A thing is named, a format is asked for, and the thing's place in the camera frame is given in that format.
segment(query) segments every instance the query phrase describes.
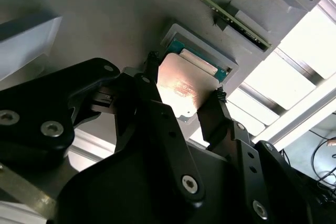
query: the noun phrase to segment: black cable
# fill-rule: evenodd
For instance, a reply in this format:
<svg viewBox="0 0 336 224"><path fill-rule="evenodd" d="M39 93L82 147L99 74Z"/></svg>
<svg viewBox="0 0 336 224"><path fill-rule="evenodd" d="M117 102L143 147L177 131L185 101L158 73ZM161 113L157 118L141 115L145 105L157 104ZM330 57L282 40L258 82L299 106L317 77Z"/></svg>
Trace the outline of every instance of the black cable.
<svg viewBox="0 0 336 224"><path fill-rule="evenodd" d="M285 152L285 150L282 150L282 153L284 153L284 155L286 156L289 166L292 167L291 164L290 164L289 157L288 157L287 153Z"/></svg>
<svg viewBox="0 0 336 224"><path fill-rule="evenodd" d="M312 133L314 133L315 135L317 135L317 136L323 138L323 139L326 139L325 141L323 141L321 144L319 144L319 145L315 148L313 154L311 155L311 160L310 160L311 167L312 167L314 173L316 174L316 176L317 176L321 181L325 182L326 184L328 184L328 185L330 185L330 186L335 186L334 184L331 184L331 183L325 181L323 178L321 178L321 177L318 175L318 173L317 173L316 170L315 170L314 160L315 160L316 152L321 148L321 146L322 146L323 144L325 144L326 142L328 142L329 140L336 139L336 137L333 137L333 138L331 138L331 139L328 139L328 138L326 138L326 137L323 137L323 136L317 134L316 132L314 132L314 131L312 131L312 130L309 130L309 131L312 132Z"/></svg>
<svg viewBox="0 0 336 224"><path fill-rule="evenodd" d="M324 136L321 136L320 134L317 134L316 132L314 132L314 131L312 131L312 130L309 130L311 133L313 133L313 134L315 134L316 136L319 136L320 138L323 138L323 139L325 139L325 140L331 140L331 139L329 139L329 138L326 138L326 137L324 137Z"/></svg>

